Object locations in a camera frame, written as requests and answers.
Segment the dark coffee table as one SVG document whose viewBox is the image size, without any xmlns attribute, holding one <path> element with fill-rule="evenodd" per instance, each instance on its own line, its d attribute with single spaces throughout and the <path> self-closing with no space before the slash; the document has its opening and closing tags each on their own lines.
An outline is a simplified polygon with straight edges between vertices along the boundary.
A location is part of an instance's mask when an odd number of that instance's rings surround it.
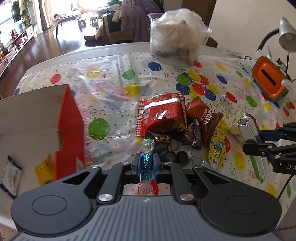
<svg viewBox="0 0 296 241">
<path fill-rule="evenodd" d="M 81 13 L 79 11 L 74 11 L 70 15 L 56 17 L 55 19 L 53 19 L 53 23 L 56 28 L 56 39 L 58 39 L 59 26 L 62 26 L 62 24 L 66 22 L 76 21 L 78 24 L 79 30 L 82 32 L 80 17 L 81 17 Z"/>
</svg>

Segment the red snack bag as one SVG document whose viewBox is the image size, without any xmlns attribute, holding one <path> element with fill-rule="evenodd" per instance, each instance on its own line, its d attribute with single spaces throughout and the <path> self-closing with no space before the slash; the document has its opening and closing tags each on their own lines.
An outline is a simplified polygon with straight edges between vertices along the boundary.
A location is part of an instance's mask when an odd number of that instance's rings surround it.
<svg viewBox="0 0 296 241">
<path fill-rule="evenodd" d="M 145 136 L 148 132 L 186 128 L 185 97 L 181 92 L 165 92 L 139 100 L 136 136 Z"/>
</svg>

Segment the red white cardboard box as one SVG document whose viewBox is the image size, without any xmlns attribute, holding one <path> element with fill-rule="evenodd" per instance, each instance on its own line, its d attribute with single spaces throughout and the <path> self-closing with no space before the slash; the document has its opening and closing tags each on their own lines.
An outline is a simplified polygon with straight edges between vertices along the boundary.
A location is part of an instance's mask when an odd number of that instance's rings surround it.
<svg viewBox="0 0 296 241">
<path fill-rule="evenodd" d="M 8 156 L 23 169 L 17 195 L 39 187 L 35 167 L 46 157 L 60 179 L 85 168 L 84 122 L 67 84 L 1 100 L 1 168 Z"/>
</svg>

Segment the brown snack packet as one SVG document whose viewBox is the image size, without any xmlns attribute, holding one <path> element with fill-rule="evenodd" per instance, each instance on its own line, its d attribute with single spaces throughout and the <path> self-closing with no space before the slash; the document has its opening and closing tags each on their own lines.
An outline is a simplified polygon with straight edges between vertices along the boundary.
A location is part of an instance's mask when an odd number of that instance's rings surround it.
<svg viewBox="0 0 296 241">
<path fill-rule="evenodd" d="M 215 113 L 200 97 L 195 97 L 186 104 L 186 115 L 198 121 L 202 142 L 206 148 L 209 148 L 210 140 L 223 114 Z"/>
</svg>

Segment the purple blanket on sofa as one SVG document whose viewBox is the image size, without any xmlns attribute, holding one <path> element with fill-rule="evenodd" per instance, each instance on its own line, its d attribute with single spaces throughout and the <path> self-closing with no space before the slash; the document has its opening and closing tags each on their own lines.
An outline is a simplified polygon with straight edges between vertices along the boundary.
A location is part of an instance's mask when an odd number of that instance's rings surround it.
<svg viewBox="0 0 296 241">
<path fill-rule="evenodd" d="M 122 1 L 120 21 L 121 32 L 129 35 L 134 42 L 149 42 L 150 21 L 148 14 L 163 13 L 160 1 Z"/>
</svg>

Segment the yellow minion packet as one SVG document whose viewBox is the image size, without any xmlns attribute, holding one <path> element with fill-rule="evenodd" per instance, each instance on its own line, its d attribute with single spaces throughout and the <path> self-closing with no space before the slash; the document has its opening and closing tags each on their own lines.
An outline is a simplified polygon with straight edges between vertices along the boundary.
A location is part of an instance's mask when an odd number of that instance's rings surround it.
<svg viewBox="0 0 296 241">
<path fill-rule="evenodd" d="M 222 167 L 225 158 L 226 144 L 224 139 L 227 131 L 227 123 L 224 119 L 221 119 L 217 126 L 217 133 L 211 137 L 208 153 L 209 163 L 215 169 Z"/>
</svg>

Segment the black sesame snack packet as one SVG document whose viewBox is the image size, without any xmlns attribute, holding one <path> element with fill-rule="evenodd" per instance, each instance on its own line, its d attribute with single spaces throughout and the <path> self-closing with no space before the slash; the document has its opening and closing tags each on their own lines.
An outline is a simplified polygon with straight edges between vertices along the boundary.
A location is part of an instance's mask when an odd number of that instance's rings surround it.
<svg viewBox="0 0 296 241">
<path fill-rule="evenodd" d="M 177 140 L 165 133 L 149 132 L 154 139 L 153 154 L 157 154 L 162 163 L 172 162 L 185 167 L 191 161 L 191 153 L 187 146 L 182 147 Z"/>
</svg>

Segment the long wooden tv console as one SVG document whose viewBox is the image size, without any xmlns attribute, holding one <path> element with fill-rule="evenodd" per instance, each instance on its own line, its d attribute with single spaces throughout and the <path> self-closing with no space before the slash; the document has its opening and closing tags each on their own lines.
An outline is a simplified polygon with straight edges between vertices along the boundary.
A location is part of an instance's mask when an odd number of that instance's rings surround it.
<svg viewBox="0 0 296 241">
<path fill-rule="evenodd" d="M 23 27 L 19 22 L 1 24 L 1 76 L 8 67 L 13 67 L 13 60 L 34 39 L 35 26 Z"/>
</svg>

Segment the silver desk lamp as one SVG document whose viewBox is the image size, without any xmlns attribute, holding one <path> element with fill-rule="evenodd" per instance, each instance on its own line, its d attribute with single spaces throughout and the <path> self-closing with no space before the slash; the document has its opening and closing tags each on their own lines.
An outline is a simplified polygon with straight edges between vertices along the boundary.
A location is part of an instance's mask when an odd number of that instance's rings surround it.
<svg viewBox="0 0 296 241">
<path fill-rule="evenodd" d="M 287 51 L 287 64 L 286 64 L 286 70 L 285 70 L 285 74 L 287 74 L 288 63 L 290 60 L 290 53 L 295 53 L 295 48 L 296 48 L 295 28 L 287 20 L 287 18 L 283 16 L 280 18 L 280 26 L 272 30 L 271 32 L 269 32 L 263 38 L 263 40 L 259 44 L 259 47 L 257 48 L 257 51 L 262 50 L 266 42 L 276 34 L 278 34 L 279 44 L 283 49 L 285 49 L 285 51 Z"/>
</svg>

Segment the dark wrapper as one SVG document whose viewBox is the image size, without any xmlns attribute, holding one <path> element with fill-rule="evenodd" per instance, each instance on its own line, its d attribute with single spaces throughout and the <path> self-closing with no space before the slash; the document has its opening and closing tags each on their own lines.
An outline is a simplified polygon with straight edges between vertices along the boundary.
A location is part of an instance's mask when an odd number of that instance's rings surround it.
<svg viewBox="0 0 296 241">
<path fill-rule="evenodd" d="M 188 126 L 185 137 L 187 143 L 191 145 L 192 148 L 196 150 L 201 150 L 202 136 L 197 118 L 194 118 L 193 122 Z"/>
</svg>

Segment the clear jar with plastic bag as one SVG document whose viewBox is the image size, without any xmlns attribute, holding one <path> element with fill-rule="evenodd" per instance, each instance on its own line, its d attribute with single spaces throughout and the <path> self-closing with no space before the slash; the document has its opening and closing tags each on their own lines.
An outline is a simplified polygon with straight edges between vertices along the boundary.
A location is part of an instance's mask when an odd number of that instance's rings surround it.
<svg viewBox="0 0 296 241">
<path fill-rule="evenodd" d="M 150 52 L 159 61 L 190 67 L 198 59 L 212 30 L 189 9 L 150 13 Z"/>
</svg>

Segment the silver foil snack bar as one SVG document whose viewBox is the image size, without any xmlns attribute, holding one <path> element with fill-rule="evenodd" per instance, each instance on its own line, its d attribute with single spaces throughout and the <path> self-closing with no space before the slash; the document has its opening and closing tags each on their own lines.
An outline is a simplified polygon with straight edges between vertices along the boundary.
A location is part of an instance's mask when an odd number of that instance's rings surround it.
<svg viewBox="0 0 296 241">
<path fill-rule="evenodd" d="M 252 144 L 262 143 L 259 137 L 259 128 L 256 119 L 249 113 L 244 113 L 237 121 L 240 134 L 244 140 L 243 144 L 248 142 Z M 263 158 L 261 156 L 249 155 L 256 178 L 262 183 L 265 178 L 265 168 Z"/>
</svg>

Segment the orange green holder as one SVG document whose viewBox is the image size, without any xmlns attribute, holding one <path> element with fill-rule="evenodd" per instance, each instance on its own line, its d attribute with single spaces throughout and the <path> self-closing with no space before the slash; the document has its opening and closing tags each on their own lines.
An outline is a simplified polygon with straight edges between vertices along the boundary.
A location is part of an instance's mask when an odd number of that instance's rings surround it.
<svg viewBox="0 0 296 241">
<path fill-rule="evenodd" d="M 287 96 L 289 90 L 281 84 L 283 80 L 287 79 L 287 76 L 269 58 L 259 57 L 251 74 L 254 83 L 269 101 L 279 102 Z"/>
</svg>

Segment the blue candy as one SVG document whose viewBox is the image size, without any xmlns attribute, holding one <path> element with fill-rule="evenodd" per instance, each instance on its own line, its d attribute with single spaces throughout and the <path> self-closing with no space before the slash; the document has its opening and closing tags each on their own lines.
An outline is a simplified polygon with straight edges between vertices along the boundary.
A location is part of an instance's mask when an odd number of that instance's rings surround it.
<svg viewBox="0 0 296 241">
<path fill-rule="evenodd" d="M 154 163 L 152 151 L 154 139 L 142 138 L 139 142 L 142 153 L 139 157 L 140 173 L 138 184 L 139 196 L 158 196 L 159 188 L 154 180 Z"/>
</svg>

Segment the balloon birthday tablecloth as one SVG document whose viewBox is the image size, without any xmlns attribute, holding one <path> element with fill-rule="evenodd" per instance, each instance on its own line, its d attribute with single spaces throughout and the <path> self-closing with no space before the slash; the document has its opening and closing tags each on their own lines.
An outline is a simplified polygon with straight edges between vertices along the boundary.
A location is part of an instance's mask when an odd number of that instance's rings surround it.
<svg viewBox="0 0 296 241">
<path fill-rule="evenodd" d="M 246 112 L 261 130 L 295 121 L 295 93 L 280 103 L 268 101 L 252 80 L 253 62 L 245 59 L 200 56 L 181 68 L 156 60 L 149 53 L 127 53 L 55 64 L 25 75 L 15 94 L 67 84 L 85 124 L 85 160 L 108 169 L 120 160 L 131 161 L 140 151 L 135 136 L 138 101 L 165 92 L 195 97 L 232 126 Z"/>
</svg>

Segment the yellow snack packet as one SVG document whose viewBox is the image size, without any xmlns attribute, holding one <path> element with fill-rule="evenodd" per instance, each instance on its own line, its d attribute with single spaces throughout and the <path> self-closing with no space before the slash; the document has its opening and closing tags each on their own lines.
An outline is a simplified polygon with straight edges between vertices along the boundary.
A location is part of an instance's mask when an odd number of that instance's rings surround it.
<svg viewBox="0 0 296 241">
<path fill-rule="evenodd" d="M 50 154 L 34 170 L 41 186 L 56 180 L 55 166 Z"/>
</svg>

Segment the white blue snack packet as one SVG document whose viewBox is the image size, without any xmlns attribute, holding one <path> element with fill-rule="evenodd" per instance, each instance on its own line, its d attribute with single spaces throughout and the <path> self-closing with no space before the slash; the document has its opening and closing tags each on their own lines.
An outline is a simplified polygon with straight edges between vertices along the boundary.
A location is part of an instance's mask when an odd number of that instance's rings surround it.
<svg viewBox="0 0 296 241">
<path fill-rule="evenodd" d="M 17 165 L 15 160 L 8 155 L 1 175 L 1 190 L 6 192 L 12 200 L 15 200 L 17 196 L 22 173 L 22 167 Z"/>
</svg>

